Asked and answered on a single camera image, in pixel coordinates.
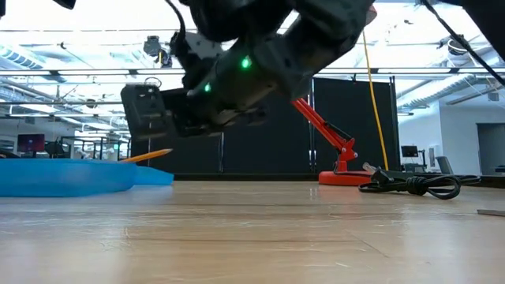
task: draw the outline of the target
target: black cable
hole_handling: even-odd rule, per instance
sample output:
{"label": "black cable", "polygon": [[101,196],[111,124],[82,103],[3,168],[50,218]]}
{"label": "black cable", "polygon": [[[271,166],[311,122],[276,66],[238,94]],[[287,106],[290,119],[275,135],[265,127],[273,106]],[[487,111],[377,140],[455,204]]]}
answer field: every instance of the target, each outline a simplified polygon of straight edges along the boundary
{"label": "black cable", "polygon": [[459,195],[462,185],[472,185],[480,181],[481,179],[477,176],[456,177],[454,175],[426,178],[413,174],[405,179],[392,178],[379,168],[372,175],[371,183],[360,185],[358,188],[366,193],[408,192],[417,196],[429,193],[441,200],[449,200]]}
{"label": "black cable", "polygon": [[174,5],[174,3],[171,0],[165,0],[168,5],[172,8],[172,10],[175,12],[175,15],[177,15],[177,19],[179,20],[180,28],[179,28],[179,34],[177,35],[177,38],[175,40],[175,46],[180,47],[184,43],[184,39],[186,37],[186,25],[184,22],[184,18],[181,15],[181,11]]}
{"label": "black cable", "polygon": [[447,24],[446,21],[444,21],[440,15],[435,11],[435,8],[433,8],[433,6],[428,2],[428,0],[421,0],[421,3],[423,5],[426,6],[426,9],[428,9],[428,11],[432,12],[433,15],[435,15],[436,19],[443,25],[443,27],[449,32],[449,34],[451,34],[452,38],[457,41],[459,44],[461,44],[462,47],[464,47],[468,53],[470,53],[470,55],[475,58],[475,60],[477,60],[477,62],[479,62],[482,67],[484,67],[486,70],[488,70],[488,72],[500,83],[502,84],[504,87],[505,87],[505,80],[500,77],[498,75],[498,73],[495,72],[495,70],[493,70],[491,68],[491,66],[488,65],[488,63],[486,63],[486,61],[484,61],[484,59],[481,58],[481,56],[479,56],[479,54],[477,54],[473,48],[470,46],[470,44],[466,41],[466,40],[463,40],[459,35],[456,34],[456,32],[449,26],[449,24]]}

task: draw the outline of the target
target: orange pencil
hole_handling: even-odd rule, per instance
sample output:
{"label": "orange pencil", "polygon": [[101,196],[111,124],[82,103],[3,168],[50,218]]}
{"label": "orange pencil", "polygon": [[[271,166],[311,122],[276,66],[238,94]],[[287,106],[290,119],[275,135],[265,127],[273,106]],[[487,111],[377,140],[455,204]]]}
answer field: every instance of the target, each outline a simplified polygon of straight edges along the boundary
{"label": "orange pencil", "polygon": [[136,162],[144,161],[146,159],[153,159],[153,158],[160,157],[162,155],[166,155],[166,154],[170,153],[172,150],[173,149],[163,149],[163,150],[159,150],[159,151],[154,151],[154,152],[150,152],[147,154],[138,155],[138,156],[135,156],[132,158],[124,159],[121,162],[136,163]]}

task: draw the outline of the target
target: office chair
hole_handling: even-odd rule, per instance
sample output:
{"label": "office chair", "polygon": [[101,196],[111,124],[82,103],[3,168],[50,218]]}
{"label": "office chair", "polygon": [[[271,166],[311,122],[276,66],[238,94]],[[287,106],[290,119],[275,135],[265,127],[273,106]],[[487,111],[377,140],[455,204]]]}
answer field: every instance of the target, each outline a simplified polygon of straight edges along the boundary
{"label": "office chair", "polygon": [[435,159],[439,163],[442,174],[454,174],[449,159],[446,156],[435,157]]}

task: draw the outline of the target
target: computer monitor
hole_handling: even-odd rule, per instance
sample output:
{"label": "computer monitor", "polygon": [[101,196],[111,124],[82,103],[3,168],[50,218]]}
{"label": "computer monitor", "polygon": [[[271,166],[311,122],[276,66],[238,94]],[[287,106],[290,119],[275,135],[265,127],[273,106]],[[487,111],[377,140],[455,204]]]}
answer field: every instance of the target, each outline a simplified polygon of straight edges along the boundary
{"label": "computer monitor", "polygon": [[402,156],[403,158],[419,157],[419,151],[417,150],[417,146],[402,146]]}
{"label": "computer monitor", "polygon": [[17,136],[18,152],[44,151],[46,137],[44,134],[20,134]]}

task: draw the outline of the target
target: blue tray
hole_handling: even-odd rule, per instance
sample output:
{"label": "blue tray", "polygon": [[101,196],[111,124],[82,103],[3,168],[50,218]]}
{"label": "blue tray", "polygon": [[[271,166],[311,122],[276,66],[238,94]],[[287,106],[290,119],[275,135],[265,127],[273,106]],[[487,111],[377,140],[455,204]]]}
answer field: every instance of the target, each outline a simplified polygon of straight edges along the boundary
{"label": "blue tray", "polygon": [[135,185],[171,185],[174,175],[146,166],[137,167]]}
{"label": "blue tray", "polygon": [[0,196],[90,196],[132,188],[137,165],[78,159],[0,159],[0,173]]}

